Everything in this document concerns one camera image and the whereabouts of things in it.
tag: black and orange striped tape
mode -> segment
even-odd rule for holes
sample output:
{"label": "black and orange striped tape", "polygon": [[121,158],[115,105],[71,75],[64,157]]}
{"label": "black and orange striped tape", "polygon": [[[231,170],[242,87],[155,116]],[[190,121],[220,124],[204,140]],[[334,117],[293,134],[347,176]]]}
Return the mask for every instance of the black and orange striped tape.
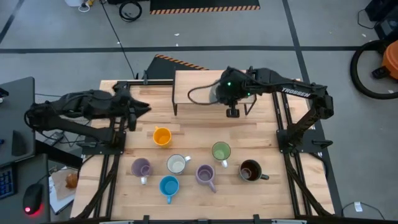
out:
{"label": "black and orange striped tape", "polygon": [[150,12],[151,15],[158,14],[179,14],[179,13],[193,13],[193,12],[226,12],[226,11],[245,11],[245,10],[259,10],[260,6],[225,6],[225,7],[202,7],[191,9],[160,9]]}
{"label": "black and orange striped tape", "polygon": [[188,66],[188,67],[192,67],[192,68],[195,68],[197,70],[208,70],[205,67],[194,65],[192,63],[184,62],[184,61],[181,61],[181,60],[177,60],[177,59],[174,59],[172,57],[168,57],[166,55],[155,55],[155,57],[162,58],[162,59],[165,59],[165,60],[169,60],[169,61],[174,62],[174,63],[179,63],[179,64],[182,64],[182,65],[185,65],[185,66]]}

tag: wooden tabletop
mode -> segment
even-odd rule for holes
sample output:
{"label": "wooden tabletop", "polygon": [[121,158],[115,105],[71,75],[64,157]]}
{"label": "wooden tabletop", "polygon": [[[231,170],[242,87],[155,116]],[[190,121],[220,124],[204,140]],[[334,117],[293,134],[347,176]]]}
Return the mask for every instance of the wooden tabletop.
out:
{"label": "wooden tabletop", "polygon": [[[223,70],[209,71],[175,71],[175,104],[192,104],[188,99],[188,92],[199,86],[211,85],[220,79]],[[191,92],[191,98],[198,103],[209,103],[211,87],[198,89]],[[253,103],[254,95],[238,101],[238,103]]]}
{"label": "wooden tabletop", "polygon": [[[115,83],[115,80],[102,81],[100,89],[112,92]],[[253,214],[259,214],[260,218],[294,217],[283,155],[275,136],[277,121],[271,95],[258,96],[248,116],[227,118],[226,107],[221,105],[180,105],[178,115],[174,116],[171,86],[133,86],[131,93],[135,99],[149,103],[152,111],[139,118],[135,132],[127,132],[114,195],[113,220],[142,220],[144,215],[150,215],[151,220],[252,219]],[[292,119],[297,121],[307,112],[307,102],[295,96],[288,99]],[[282,117],[286,127],[284,112]],[[96,128],[108,124],[109,121],[93,121]],[[153,142],[155,126],[171,130],[169,149],[161,149]],[[231,146],[226,169],[211,155],[211,147],[218,141]],[[192,160],[184,173],[176,176],[180,190],[172,204],[167,205],[159,191],[159,182],[165,175],[172,175],[166,168],[172,154],[191,156]],[[154,167],[145,186],[131,174],[131,164],[140,157],[148,159]],[[258,161],[270,179],[242,181],[238,167],[246,159]],[[322,162],[308,154],[302,154],[301,160],[308,188],[326,210],[334,213]],[[102,161],[103,156],[95,156],[82,167],[71,217],[78,215],[96,192]],[[195,180],[195,170],[202,164],[215,168],[216,194]],[[303,213],[302,196],[299,188],[296,189]],[[107,198],[108,191],[103,197],[101,215],[105,214]]]}

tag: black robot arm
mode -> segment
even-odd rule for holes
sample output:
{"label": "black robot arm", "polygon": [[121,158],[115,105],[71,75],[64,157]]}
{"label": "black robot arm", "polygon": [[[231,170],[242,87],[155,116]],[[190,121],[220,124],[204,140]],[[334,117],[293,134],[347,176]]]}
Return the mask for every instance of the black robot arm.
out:
{"label": "black robot arm", "polygon": [[310,110],[295,124],[287,127],[287,142],[293,146],[301,144],[304,132],[319,119],[328,119],[334,114],[333,98],[326,91],[327,86],[308,84],[280,76],[268,68],[253,69],[243,73],[228,67],[219,80],[216,97],[219,103],[228,105],[227,116],[239,116],[235,105],[238,100],[251,95],[282,92],[312,100]]}
{"label": "black robot arm", "polygon": [[123,117],[129,130],[134,131],[137,118],[150,111],[150,107],[149,104],[132,98],[129,90],[123,88],[124,85],[127,83],[121,82],[113,86],[114,96],[106,91],[89,90],[63,95],[57,101],[34,103],[25,113],[25,122],[38,132],[60,129],[112,145],[117,140],[117,132],[113,126],[92,128],[60,115],[67,118],[84,117],[88,120]]}

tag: lavender mug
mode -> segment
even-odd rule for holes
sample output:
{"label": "lavender mug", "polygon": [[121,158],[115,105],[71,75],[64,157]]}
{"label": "lavender mug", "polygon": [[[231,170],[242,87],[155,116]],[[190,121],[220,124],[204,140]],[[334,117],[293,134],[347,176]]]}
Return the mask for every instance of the lavender mug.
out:
{"label": "lavender mug", "polygon": [[201,165],[195,172],[197,182],[201,185],[208,185],[214,193],[216,193],[216,187],[213,183],[215,175],[216,172],[210,165]]}
{"label": "lavender mug", "polygon": [[141,184],[147,184],[147,177],[152,174],[152,167],[147,159],[136,159],[131,165],[131,173],[141,178]]}

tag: gray floor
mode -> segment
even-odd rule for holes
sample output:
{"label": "gray floor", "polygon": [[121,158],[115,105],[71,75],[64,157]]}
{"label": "gray floor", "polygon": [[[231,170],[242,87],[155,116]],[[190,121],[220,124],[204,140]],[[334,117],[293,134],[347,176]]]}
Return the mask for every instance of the gray floor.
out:
{"label": "gray floor", "polygon": [[[203,14],[149,15],[149,3],[143,2],[142,17],[125,23],[117,7],[106,5],[111,22],[125,47],[175,47],[221,45],[293,46],[281,0],[259,0],[261,10],[211,12]],[[357,46],[377,39],[373,30],[357,25],[356,13],[370,0],[288,0],[301,46]],[[0,29],[12,14],[17,0],[0,1]],[[362,20],[371,23],[366,15]],[[92,10],[80,13],[64,0],[25,0],[0,49],[66,49],[119,47],[118,40],[96,3]],[[269,67],[281,75],[301,78],[294,51],[199,51],[128,52],[134,69],[146,69],[155,54],[164,54],[209,69],[227,65],[245,69]],[[395,148],[398,122],[396,100],[378,101],[359,94],[349,79],[353,52],[303,52],[312,82],[329,86],[334,97],[335,115],[323,121],[331,162],[343,205],[362,201],[380,209],[387,219],[398,220],[398,165]],[[375,82],[370,71],[380,57],[367,52],[358,70],[374,91],[398,91],[390,80]],[[0,83],[22,77],[36,79],[36,92],[62,95],[71,91],[97,88],[103,79],[129,79],[132,73],[122,53],[0,54]],[[54,100],[37,96],[37,101]],[[345,210],[348,217],[380,218],[364,206],[357,213]],[[64,211],[54,220],[68,217]]]}

